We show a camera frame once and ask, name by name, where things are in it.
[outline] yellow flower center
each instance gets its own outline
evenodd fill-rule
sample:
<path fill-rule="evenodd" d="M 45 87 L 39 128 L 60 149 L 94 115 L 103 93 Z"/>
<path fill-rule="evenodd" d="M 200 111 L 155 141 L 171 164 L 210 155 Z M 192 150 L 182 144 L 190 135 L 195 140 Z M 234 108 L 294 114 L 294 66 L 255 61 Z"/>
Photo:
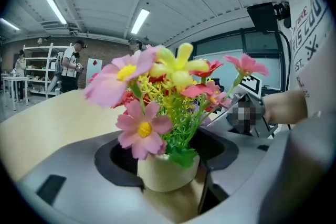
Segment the yellow flower center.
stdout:
<path fill-rule="evenodd" d="M 152 126 L 149 124 L 149 122 L 142 122 L 138 128 L 138 134 L 145 138 L 149 136 L 152 133 Z"/>
<path fill-rule="evenodd" d="M 128 65 L 124 66 L 117 74 L 117 79 L 121 81 L 125 81 L 127 77 L 132 75 L 137 69 L 137 66 Z"/>

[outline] person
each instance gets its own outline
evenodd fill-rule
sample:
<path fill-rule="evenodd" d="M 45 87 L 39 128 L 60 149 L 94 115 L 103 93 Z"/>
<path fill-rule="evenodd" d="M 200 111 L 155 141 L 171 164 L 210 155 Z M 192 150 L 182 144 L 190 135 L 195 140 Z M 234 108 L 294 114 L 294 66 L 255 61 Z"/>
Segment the person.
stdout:
<path fill-rule="evenodd" d="M 265 119 L 274 124 L 297 124 L 319 111 L 336 110 L 336 34 L 331 9 L 326 0 L 288 1 L 298 89 L 264 97 Z"/>
<path fill-rule="evenodd" d="M 142 42 L 138 39 L 132 38 L 129 40 L 130 49 L 134 52 L 134 55 L 140 55 L 142 50 Z"/>
<path fill-rule="evenodd" d="M 84 44 L 84 41 L 77 40 L 73 46 L 64 52 L 61 74 L 62 86 L 60 89 L 62 93 L 78 89 L 76 75 L 77 72 L 82 72 L 83 68 L 78 67 L 76 61 L 77 58 L 79 58 L 80 51 L 85 48 L 87 48 L 87 46 Z"/>
<path fill-rule="evenodd" d="M 18 77 L 25 76 L 26 66 L 27 66 L 27 62 L 25 59 L 25 52 L 23 50 L 20 50 L 19 58 L 16 60 L 16 63 L 15 63 L 16 74 Z M 24 85 L 23 81 L 18 82 L 19 102 L 23 102 L 23 85 Z"/>

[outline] backpack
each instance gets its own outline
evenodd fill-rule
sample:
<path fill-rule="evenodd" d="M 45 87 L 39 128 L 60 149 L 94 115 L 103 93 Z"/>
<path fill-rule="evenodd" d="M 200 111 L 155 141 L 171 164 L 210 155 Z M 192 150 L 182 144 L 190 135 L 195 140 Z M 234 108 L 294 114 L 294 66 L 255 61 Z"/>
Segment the backpack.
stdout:
<path fill-rule="evenodd" d="M 56 62 L 55 62 L 55 75 L 61 75 L 62 74 L 63 54 L 64 54 L 64 52 L 62 52 L 62 51 L 57 53 L 57 58 L 56 58 Z"/>

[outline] flower pot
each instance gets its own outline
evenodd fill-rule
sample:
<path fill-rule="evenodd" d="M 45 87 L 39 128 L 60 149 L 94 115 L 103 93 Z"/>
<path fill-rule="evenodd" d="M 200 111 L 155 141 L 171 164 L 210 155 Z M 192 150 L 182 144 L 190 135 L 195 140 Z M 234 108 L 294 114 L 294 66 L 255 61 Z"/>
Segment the flower pot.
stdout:
<path fill-rule="evenodd" d="M 138 176 L 144 185 L 158 192 L 168 192 L 188 184 L 196 176 L 200 157 L 194 158 L 193 166 L 183 168 L 169 160 L 169 155 L 148 155 L 144 161 L 138 161 Z"/>

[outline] black pants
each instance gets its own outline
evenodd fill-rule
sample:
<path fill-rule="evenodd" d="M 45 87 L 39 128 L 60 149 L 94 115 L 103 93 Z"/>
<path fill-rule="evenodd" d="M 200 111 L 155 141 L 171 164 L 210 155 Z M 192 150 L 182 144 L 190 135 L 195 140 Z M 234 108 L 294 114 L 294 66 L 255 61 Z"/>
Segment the black pants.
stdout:
<path fill-rule="evenodd" d="M 23 100 L 23 87 L 24 87 L 24 82 L 18 81 L 17 90 L 18 90 L 19 100 Z"/>
<path fill-rule="evenodd" d="M 62 76 L 62 88 L 60 89 L 61 92 L 69 92 L 72 90 L 77 90 L 78 87 L 76 85 L 76 78 L 75 77 L 66 77 Z"/>

